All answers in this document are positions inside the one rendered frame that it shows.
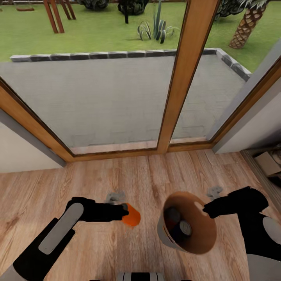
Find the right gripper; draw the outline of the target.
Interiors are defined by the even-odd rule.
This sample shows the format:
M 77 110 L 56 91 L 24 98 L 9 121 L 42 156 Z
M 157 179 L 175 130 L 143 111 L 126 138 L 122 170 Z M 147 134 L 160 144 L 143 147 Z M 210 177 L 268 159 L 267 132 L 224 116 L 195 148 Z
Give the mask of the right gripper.
M 224 197 L 219 197 L 218 199 L 215 199 L 214 201 L 205 204 L 203 212 L 208 213 L 210 218 L 215 218 L 219 215 L 232 214 L 225 208 L 223 204 L 223 199 Z

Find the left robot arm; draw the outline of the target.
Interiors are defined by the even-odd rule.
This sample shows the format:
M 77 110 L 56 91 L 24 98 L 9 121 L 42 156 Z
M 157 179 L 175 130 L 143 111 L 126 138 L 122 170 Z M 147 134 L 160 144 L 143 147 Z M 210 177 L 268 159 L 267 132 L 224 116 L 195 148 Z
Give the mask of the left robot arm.
M 126 199 L 124 192 L 109 192 L 104 203 L 95 203 L 93 199 L 73 197 L 68 201 L 60 219 L 53 220 L 37 235 L 31 244 L 19 255 L 0 281 L 43 281 L 52 265 L 59 258 L 69 241 L 74 237 L 72 228 L 78 221 L 110 222 L 122 220 L 129 215 L 123 205 L 114 205 L 115 201 Z

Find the trash can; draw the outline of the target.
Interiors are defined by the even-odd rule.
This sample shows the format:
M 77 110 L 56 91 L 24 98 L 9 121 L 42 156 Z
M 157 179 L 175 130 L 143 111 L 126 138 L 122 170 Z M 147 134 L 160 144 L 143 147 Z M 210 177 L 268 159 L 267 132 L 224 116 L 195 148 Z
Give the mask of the trash can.
M 157 233 L 162 243 L 168 247 L 193 255 L 204 255 L 210 252 L 216 243 L 217 225 L 214 218 L 210 218 L 208 213 L 204 216 L 194 202 L 204 208 L 205 203 L 192 193 L 179 191 L 169 195 L 157 224 Z M 164 223 L 164 213 L 171 207 L 180 212 L 180 221 L 187 221 L 192 228 L 191 236 L 180 244 L 170 240 L 171 236 Z

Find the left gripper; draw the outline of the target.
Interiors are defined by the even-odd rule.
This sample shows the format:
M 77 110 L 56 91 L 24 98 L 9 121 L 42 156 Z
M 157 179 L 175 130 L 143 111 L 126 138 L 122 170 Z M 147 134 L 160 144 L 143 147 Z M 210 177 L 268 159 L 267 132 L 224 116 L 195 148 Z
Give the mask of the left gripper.
M 98 222 L 110 222 L 114 220 L 122 220 L 123 216 L 129 215 L 127 210 L 123 209 L 123 205 L 112 205 L 112 204 L 105 204 L 103 205 L 103 215 L 99 219 Z

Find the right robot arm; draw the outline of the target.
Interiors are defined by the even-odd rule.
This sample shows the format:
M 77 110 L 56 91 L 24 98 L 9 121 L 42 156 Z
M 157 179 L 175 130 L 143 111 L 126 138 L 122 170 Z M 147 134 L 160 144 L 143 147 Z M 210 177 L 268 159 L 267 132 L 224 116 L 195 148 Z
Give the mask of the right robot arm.
M 225 197 L 219 185 L 207 190 L 209 203 L 203 212 L 210 218 L 238 214 L 249 266 L 249 281 L 281 281 L 281 227 L 272 218 L 261 214 L 269 206 L 265 196 L 248 186 Z

